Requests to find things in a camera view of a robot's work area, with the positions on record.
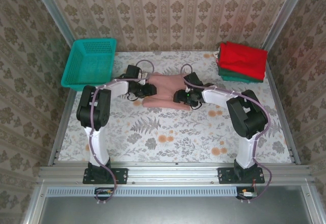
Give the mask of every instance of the red cloth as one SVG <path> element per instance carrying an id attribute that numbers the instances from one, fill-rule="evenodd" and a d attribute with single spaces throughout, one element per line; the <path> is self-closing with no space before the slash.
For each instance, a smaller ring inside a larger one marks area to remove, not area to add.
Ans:
<path id="1" fill-rule="evenodd" d="M 267 51 L 241 44 L 221 43 L 219 66 L 234 72 L 264 80 Z"/>

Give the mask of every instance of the aluminum frame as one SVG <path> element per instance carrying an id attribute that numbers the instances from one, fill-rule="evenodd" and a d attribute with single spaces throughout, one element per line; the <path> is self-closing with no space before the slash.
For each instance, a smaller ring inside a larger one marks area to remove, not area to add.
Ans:
<path id="1" fill-rule="evenodd" d="M 270 70 L 270 67 L 269 67 L 268 63 L 266 63 L 266 76 L 267 76 L 267 79 L 268 79 L 268 82 L 269 82 L 271 94 L 272 94 L 274 102 L 275 102 L 276 110 L 277 110 L 277 113 L 279 115 L 281 127 L 282 127 L 282 130 L 283 130 L 283 133 L 284 133 L 284 138 L 285 138 L 285 140 L 287 141 L 287 143 L 288 143 L 288 145 L 290 147 L 288 150 L 289 150 L 290 153 L 292 153 L 291 157 L 293 157 L 294 163 L 301 164 L 300 158 L 299 158 L 299 155 L 297 153 L 297 150 L 296 150 L 296 147 L 295 147 L 295 144 L 294 144 L 294 140 L 293 140 L 293 137 L 292 137 L 292 134 L 291 134 L 291 131 L 290 131 L 289 124 L 287 123 L 287 120 L 286 120 L 286 117 L 285 117 L 285 113 L 284 113 L 284 110 L 283 110 L 283 107 L 282 107 L 281 99 L 280 99 L 280 96 L 279 96 L 279 94 L 277 92 L 276 85 L 275 85 L 275 82 L 274 82 L 274 79 L 273 79 L 273 75 L 271 73 L 271 70 Z"/>
<path id="2" fill-rule="evenodd" d="M 56 154 L 59 151 L 59 148 L 62 146 L 63 139 L 65 138 L 65 132 L 69 123 L 70 114 L 72 111 L 73 104 L 75 102 L 77 92 L 73 89 L 69 90 L 65 108 L 62 113 L 61 121 L 58 127 L 58 132 L 55 138 L 55 142 L 52 147 L 50 159 L 47 165 L 53 165 L 54 161 L 57 159 Z"/>
<path id="3" fill-rule="evenodd" d="M 112 167 L 127 167 L 128 183 L 123 187 L 220 187 L 249 186 L 250 184 L 219 184 L 217 168 L 231 167 L 230 163 L 124 163 L 113 162 Z M 296 164 L 266 164 L 273 173 L 271 186 L 301 186 L 314 224 L 326 223 L 325 213 L 314 186 L 309 166 Z M 112 185 L 83 185 L 87 162 L 62 163 L 42 167 L 24 224 L 38 223 L 49 187 L 112 187 Z"/>
<path id="4" fill-rule="evenodd" d="M 285 0 L 284 4 L 282 5 L 282 8 L 278 14 L 277 19 L 273 23 L 273 26 L 271 27 L 269 33 L 267 34 L 267 37 L 262 45 L 262 48 L 270 51 L 271 47 L 275 43 L 277 37 L 279 36 L 282 28 L 284 27 L 287 19 L 290 17 L 290 14 L 292 13 L 296 3 L 299 0 Z"/>
<path id="5" fill-rule="evenodd" d="M 61 34 L 65 38 L 69 47 L 72 47 L 75 38 L 70 31 L 69 25 L 65 20 L 65 17 L 61 14 L 58 5 L 55 0 L 42 0 L 45 4 L 48 12 L 52 16 L 53 20 L 55 21 L 57 27 L 59 28 Z"/>

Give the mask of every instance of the pink garment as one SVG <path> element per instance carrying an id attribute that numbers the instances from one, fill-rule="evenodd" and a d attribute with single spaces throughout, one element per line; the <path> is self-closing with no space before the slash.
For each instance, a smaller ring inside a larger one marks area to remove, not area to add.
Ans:
<path id="1" fill-rule="evenodd" d="M 157 94 L 144 98 L 143 107 L 190 110 L 190 106 L 185 105 L 183 102 L 173 102 L 175 92 L 186 89 L 181 75 L 162 75 L 155 72 L 150 76 L 148 83 L 156 86 Z"/>

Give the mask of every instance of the metal bar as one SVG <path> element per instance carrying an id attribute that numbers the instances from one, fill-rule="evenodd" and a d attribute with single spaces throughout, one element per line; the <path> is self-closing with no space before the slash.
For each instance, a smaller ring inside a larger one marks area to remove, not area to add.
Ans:
<path id="1" fill-rule="evenodd" d="M 39 223 L 44 207 L 46 192 L 47 186 L 43 184 L 35 187 L 23 224 Z"/>
<path id="2" fill-rule="evenodd" d="M 58 9 L 55 0 L 42 0 L 53 20 L 55 21 L 57 27 L 59 28 L 61 34 L 66 39 L 67 44 L 71 47 L 75 38 L 70 31 L 69 25 L 67 24 L 63 14 Z"/>
<path id="3" fill-rule="evenodd" d="M 277 19 L 273 23 L 273 26 L 271 27 L 262 45 L 263 49 L 270 51 L 271 47 L 273 46 L 277 37 L 279 36 L 283 26 L 285 25 L 287 19 L 292 13 L 297 1 L 298 0 L 285 0 Z"/>
<path id="4" fill-rule="evenodd" d="M 57 150 L 56 150 L 56 154 L 55 154 L 55 159 L 54 159 L 54 161 L 53 161 L 53 164 L 58 164 L 60 161 L 59 161 L 59 157 L 60 157 L 60 148 L 57 148 Z"/>
<path id="5" fill-rule="evenodd" d="M 266 164 L 273 173 L 272 185 L 289 186 L 313 183 L 309 167 L 295 164 Z M 42 167 L 39 173 L 38 184 L 47 186 L 89 186 L 83 185 L 83 174 L 86 163 L 72 167 L 52 166 Z M 212 186 L 220 185 L 217 169 L 232 167 L 226 163 L 118 163 L 112 167 L 128 168 L 128 186 Z M 263 171 L 266 181 L 269 178 L 267 171 Z M 247 186 L 248 184 L 227 184 L 223 186 Z"/>
<path id="6" fill-rule="evenodd" d="M 308 207 L 312 223 L 326 223 L 326 215 L 319 194 L 314 185 L 305 184 L 302 192 Z"/>
<path id="7" fill-rule="evenodd" d="M 46 197 L 94 197 L 96 187 L 48 187 Z M 115 197 L 235 197 L 236 187 L 130 187 L 121 186 Z"/>
<path id="8" fill-rule="evenodd" d="M 290 127 L 289 124 L 287 123 L 286 117 L 285 117 L 285 113 L 282 107 L 282 103 L 281 103 L 281 99 L 279 97 L 279 94 L 277 92 L 276 89 L 276 85 L 273 79 L 273 75 L 271 73 L 269 64 L 266 63 L 266 76 L 269 82 L 269 86 L 270 86 L 270 90 L 271 90 L 271 94 L 273 95 L 273 99 L 275 102 L 275 106 L 276 106 L 276 110 L 277 113 L 279 115 L 279 119 L 280 119 L 280 123 L 282 126 L 282 130 L 283 130 L 283 134 L 284 134 L 284 138 L 286 140 L 286 142 L 289 144 L 289 146 L 291 147 L 291 151 L 293 153 L 293 158 L 296 164 L 301 164 L 300 162 L 300 158 L 299 155 L 297 153 L 296 147 L 295 147 L 295 143 L 290 131 Z"/>
<path id="9" fill-rule="evenodd" d="M 71 110 L 72 110 L 73 104 L 75 102 L 75 97 L 76 97 L 76 91 L 74 91 L 73 89 L 70 89 L 68 97 L 67 97 L 67 102 L 66 102 L 65 108 L 62 113 L 61 121 L 59 124 L 56 139 L 55 139 L 55 143 L 53 144 L 50 159 L 49 159 L 49 162 L 47 165 L 53 165 L 53 163 L 55 161 L 57 149 L 59 149 L 62 145 L 63 139 L 65 137 L 65 132 L 66 132 L 66 129 L 68 126 Z"/>

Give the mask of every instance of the green towel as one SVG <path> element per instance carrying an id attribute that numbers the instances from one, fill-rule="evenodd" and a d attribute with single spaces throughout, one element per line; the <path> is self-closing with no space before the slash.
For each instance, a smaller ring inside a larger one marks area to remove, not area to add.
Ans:
<path id="1" fill-rule="evenodd" d="M 222 77 L 223 80 L 233 80 L 233 81 L 241 81 L 241 82 L 264 82 L 263 80 L 258 80 L 231 70 L 223 69 L 218 65 L 219 68 L 219 76 Z"/>
<path id="2" fill-rule="evenodd" d="M 225 81 L 239 81 L 239 82 L 244 82 L 244 83 L 252 83 L 252 81 L 250 81 L 250 80 L 241 79 L 238 77 L 223 76 L 223 75 L 221 75 L 221 77 L 222 77 L 222 80 L 225 80 Z"/>

